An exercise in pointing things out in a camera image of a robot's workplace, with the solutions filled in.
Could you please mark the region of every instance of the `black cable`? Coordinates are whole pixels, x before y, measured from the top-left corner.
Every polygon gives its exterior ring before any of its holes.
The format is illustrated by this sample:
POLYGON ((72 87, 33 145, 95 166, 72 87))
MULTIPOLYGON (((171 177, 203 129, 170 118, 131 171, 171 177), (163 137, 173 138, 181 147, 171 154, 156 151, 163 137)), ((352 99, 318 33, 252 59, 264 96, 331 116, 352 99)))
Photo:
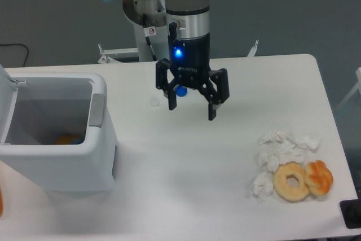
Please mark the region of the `black cable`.
POLYGON ((0 43, 0 46, 21 46, 23 48, 25 48, 27 50, 27 55, 25 56, 24 62, 23 62, 23 67, 25 67, 27 60, 28 60, 28 56, 29 56, 29 48, 22 44, 22 43, 0 43))
MULTIPOLYGON (((143 14, 143 28, 146 28, 146 27, 147 27, 147 15, 143 14)), ((147 45, 149 46, 149 49, 151 50, 153 61, 157 62, 158 59, 156 57, 156 53, 154 52, 153 46, 151 44, 151 39, 146 36, 146 41, 147 41, 147 45)))
POLYGON ((361 234, 352 237, 349 241, 356 241, 359 237, 361 237, 361 234))

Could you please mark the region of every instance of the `bin handle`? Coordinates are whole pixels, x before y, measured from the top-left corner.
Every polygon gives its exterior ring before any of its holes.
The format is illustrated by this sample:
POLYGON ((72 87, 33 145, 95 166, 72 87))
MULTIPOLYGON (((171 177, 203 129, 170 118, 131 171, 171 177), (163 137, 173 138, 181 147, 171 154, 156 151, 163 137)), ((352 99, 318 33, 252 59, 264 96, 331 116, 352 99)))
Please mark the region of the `bin handle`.
POLYGON ((89 126, 102 127, 106 107, 104 94, 93 94, 90 105, 89 126))

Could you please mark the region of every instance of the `croissant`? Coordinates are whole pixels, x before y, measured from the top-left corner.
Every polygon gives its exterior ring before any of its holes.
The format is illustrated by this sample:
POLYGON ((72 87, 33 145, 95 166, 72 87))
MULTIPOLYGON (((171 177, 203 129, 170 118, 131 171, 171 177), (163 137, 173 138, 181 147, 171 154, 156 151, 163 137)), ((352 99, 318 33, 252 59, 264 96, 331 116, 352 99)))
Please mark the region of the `croissant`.
POLYGON ((306 164, 305 182, 312 194, 323 196, 329 192, 333 184, 333 176, 323 161, 316 160, 306 164))

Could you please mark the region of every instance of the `white paper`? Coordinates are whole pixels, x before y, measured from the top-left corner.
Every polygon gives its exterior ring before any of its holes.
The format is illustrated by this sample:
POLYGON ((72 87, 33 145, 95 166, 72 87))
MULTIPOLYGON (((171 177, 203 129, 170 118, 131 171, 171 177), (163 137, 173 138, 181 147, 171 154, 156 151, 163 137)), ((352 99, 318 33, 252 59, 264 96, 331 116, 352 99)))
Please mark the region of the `white paper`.
POLYGON ((279 165, 289 162, 302 163, 305 159, 305 150, 297 148, 293 143, 273 144, 260 150, 257 154, 259 166, 266 165, 269 172, 275 172, 279 165))
POLYGON ((295 143, 299 148, 315 151, 320 147, 321 137, 317 135, 302 135, 295 138, 295 143))
POLYGON ((271 176, 262 172, 253 182, 252 192, 261 202, 265 202, 273 192, 273 183, 271 176))
POLYGON ((274 130, 271 131, 261 137, 258 144, 263 145, 266 143, 271 142, 279 142, 279 143, 285 143, 290 142, 294 143, 294 135, 291 132, 285 132, 281 130, 274 130))

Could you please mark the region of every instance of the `donut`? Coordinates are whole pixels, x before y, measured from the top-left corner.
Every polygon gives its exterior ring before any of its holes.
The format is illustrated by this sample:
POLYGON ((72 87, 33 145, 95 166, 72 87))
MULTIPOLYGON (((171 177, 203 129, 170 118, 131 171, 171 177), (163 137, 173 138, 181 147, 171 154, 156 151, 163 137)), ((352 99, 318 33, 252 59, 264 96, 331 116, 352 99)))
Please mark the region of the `donut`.
POLYGON ((305 183, 305 170, 296 163, 281 165, 273 175, 273 185, 276 192, 286 200, 303 200, 309 194, 309 188, 305 183), (290 186, 287 178, 294 177, 298 181, 298 186, 290 186))
POLYGON ((316 160, 306 164, 305 182, 312 194, 323 196, 329 192, 333 184, 333 176, 323 161, 316 160))

